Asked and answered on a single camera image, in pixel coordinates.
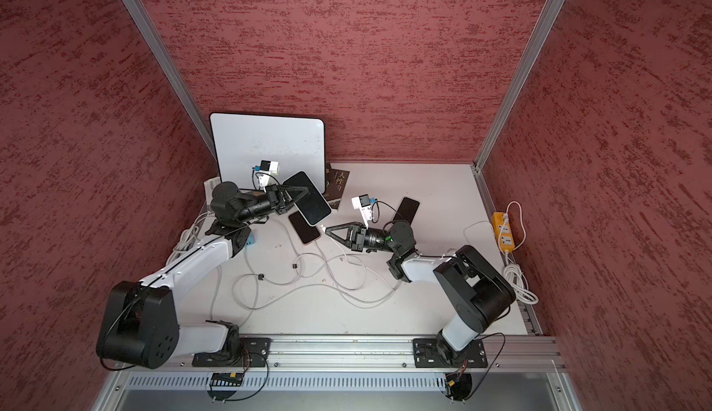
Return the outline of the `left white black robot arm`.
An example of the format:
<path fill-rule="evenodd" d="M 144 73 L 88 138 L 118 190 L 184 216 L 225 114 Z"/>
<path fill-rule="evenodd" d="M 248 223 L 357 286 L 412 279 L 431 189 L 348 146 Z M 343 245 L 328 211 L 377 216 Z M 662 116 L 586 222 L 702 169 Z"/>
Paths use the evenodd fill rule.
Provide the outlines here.
<path fill-rule="evenodd" d="M 289 212 L 309 192 L 305 186 L 280 183 L 261 192 L 243 192 L 233 182 L 218 184 L 211 198 L 215 219 L 205 241 L 141 281 L 122 281 L 109 292 L 96 343 L 100 364 L 113 360 L 126 368 L 156 369 L 180 355 L 192 355 L 198 366 L 242 362 L 246 351 L 237 325 L 221 320 L 182 325 L 176 305 L 244 249 L 251 225 Z"/>

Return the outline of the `clear case phone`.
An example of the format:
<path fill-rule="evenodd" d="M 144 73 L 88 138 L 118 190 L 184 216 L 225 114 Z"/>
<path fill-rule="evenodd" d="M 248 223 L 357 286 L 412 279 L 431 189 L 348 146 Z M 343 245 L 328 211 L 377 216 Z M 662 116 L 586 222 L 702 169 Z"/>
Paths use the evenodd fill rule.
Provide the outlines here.
<path fill-rule="evenodd" d="M 323 194 L 319 192 L 310 177 L 304 171 L 300 171 L 286 179 L 284 184 L 304 186 L 310 189 L 309 196 L 305 197 L 296 205 L 300 214 L 302 214 L 309 225 L 316 227 L 331 215 L 331 207 L 324 199 Z"/>

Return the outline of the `pink case phone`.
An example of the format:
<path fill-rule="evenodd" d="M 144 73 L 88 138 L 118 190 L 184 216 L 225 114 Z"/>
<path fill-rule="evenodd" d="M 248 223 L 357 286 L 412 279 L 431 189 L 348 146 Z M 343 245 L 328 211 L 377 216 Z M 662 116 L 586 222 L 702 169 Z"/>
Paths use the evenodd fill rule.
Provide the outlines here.
<path fill-rule="evenodd" d="M 415 220 L 415 216 L 418 212 L 418 209 L 420 207 L 419 201 L 410 198 L 410 197 L 404 197 L 402 198 L 402 201 L 400 201 L 400 204 L 398 208 L 396 209 L 396 213 L 393 216 L 393 222 L 407 222 L 409 224 L 413 224 L 413 221 Z"/>
<path fill-rule="evenodd" d="M 309 225 L 299 211 L 289 215 L 287 219 L 304 245 L 315 242 L 321 237 L 320 231 Z"/>

